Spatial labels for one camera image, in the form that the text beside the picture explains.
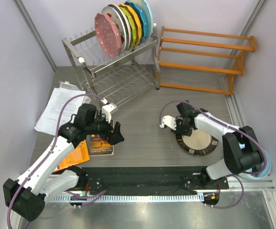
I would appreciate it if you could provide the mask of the dark rimmed cream plate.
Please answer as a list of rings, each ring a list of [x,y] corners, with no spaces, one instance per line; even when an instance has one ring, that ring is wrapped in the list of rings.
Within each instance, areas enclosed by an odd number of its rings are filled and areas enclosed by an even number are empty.
[[[190,136],[176,134],[178,145],[194,156],[206,156],[218,146],[218,140],[203,130],[193,130]]]

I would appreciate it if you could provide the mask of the steel dish rack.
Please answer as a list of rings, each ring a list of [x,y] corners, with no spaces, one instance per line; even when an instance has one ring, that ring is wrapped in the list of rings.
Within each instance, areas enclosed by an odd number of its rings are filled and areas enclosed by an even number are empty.
[[[73,40],[65,38],[62,44],[79,87],[120,107],[152,87],[160,89],[157,35],[154,23],[150,38],[116,57],[105,54],[95,31]]]

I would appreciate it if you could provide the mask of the pink dotted plate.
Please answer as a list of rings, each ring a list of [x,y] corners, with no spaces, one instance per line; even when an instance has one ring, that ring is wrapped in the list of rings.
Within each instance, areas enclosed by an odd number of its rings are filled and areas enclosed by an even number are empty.
[[[112,18],[106,14],[97,13],[94,23],[98,43],[105,54],[110,58],[118,56],[121,52],[121,37]]]

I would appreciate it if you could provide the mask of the brown floral pattern plate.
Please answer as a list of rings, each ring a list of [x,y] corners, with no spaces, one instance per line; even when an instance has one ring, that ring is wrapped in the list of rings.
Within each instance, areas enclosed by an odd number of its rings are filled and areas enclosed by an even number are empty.
[[[118,14],[120,15],[120,18],[124,24],[124,27],[125,27],[125,32],[124,34],[126,35],[126,40],[127,40],[127,43],[126,43],[126,48],[125,50],[128,51],[130,49],[130,45],[131,45],[131,41],[132,41],[132,37],[131,37],[131,28],[130,28],[130,24],[129,24],[129,21],[128,21],[128,18],[126,16],[126,14],[123,12],[123,9],[120,8],[119,6],[115,5],[115,4],[108,4],[108,6],[112,7],[113,9],[115,9]]]

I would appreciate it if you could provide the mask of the white strawberry plate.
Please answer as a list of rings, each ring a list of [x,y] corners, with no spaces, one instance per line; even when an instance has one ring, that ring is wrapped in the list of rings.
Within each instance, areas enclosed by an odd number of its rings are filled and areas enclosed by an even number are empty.
[[[121,53],[125,51],[127,37],[125,32],[125,24],[121,19],[121,14],[112,6],[106,6],[102,9],[102,14],[109,16],[118,29],[121,38]]]

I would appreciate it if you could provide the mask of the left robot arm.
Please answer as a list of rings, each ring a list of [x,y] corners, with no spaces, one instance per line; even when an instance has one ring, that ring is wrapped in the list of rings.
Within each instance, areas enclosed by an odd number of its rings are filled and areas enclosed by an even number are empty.
[[[38,160],[16,180],[7,179],[3,184],[5,205],[28,222],[34,221],[48,201],[60,193],[86,187],[87,176],[82,169],[70,166],[61,175],[48,181],[60,162],[89,135],[98,135],[110,145],[123,142],[121,124],[111,125],[112,113],[117,106],[107,103],[98,112],[92,104],[82,104],[71,120],[61,125],[57,136]]]

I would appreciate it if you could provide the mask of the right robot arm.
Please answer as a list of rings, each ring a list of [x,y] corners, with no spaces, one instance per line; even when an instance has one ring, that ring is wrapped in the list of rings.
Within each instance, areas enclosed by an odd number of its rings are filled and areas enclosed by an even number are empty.
[[[230,175],[261,179],[268,174],[269,156],[259,144],[253,128],[229,124],[188,101],[181,101],[177,110],[177,117],[165,115],[160,118],[161,128],[168,127],[177,137],[188,138],[203,131],[222,144],[223,158],[200,172],[203,187],[212,188],[220,179]]]

